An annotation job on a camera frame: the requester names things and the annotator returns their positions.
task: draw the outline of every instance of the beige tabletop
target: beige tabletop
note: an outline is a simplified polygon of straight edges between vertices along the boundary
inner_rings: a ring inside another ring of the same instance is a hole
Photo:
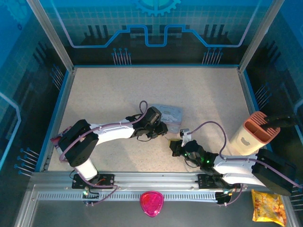
[[[140,113],[141,100],[183,108],[181,128],[205,121],[223,126],[228,140],[249,116],[236,69],[217,68],[80,68],[77,70],[60,131],[80,119],[117,122]],[[95,147],[91,160],[99,171],[187,172],[182,157],[172,157],[167,134],[149,142],[119,139]],[[192,135],[206,151],[219,152],[223,134],[208,124]],[[227,142],[226,155],[239,155]],[[54,150],[48,170],[70,171]]]

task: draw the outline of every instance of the glass panel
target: glass panel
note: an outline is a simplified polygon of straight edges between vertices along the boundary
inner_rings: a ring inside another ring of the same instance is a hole
[[[8,227],[35,168],[66,69],[25,0],[0,0],[0,22],[0,226]]]
[[[272,0],[42,0],[74,64],[239,64]]]
[[[282,128],[273,152],[297,165],[303,180],[303,2],[286,0],[247,67],[259,109],[294,114],[298,126]]]

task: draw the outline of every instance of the yellow snack bag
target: yellow snack bag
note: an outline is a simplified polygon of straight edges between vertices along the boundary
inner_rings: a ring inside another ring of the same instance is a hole
[[[268,194],[251,190],[254,204],[253,221],[276,222],[286,225],[286,213],[280,195]]]

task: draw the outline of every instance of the chip bag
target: chip bag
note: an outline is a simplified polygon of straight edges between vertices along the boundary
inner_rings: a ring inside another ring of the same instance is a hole
[[[251,190],[254,204],[253,221],[276,222],[286,225],[286,213],[280,195]]]

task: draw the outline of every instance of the gear graphic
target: gear graphic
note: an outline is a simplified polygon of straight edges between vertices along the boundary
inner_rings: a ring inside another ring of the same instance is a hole
[[[27,16],[26,0],[0,0],[0,6],[6,6],[11,16],[21,23]]]
[[[164,16],[164,13],[170,13],[171,9],[176,9],[176,5],[181,0],[134,0],[137,9],[148,16]]]

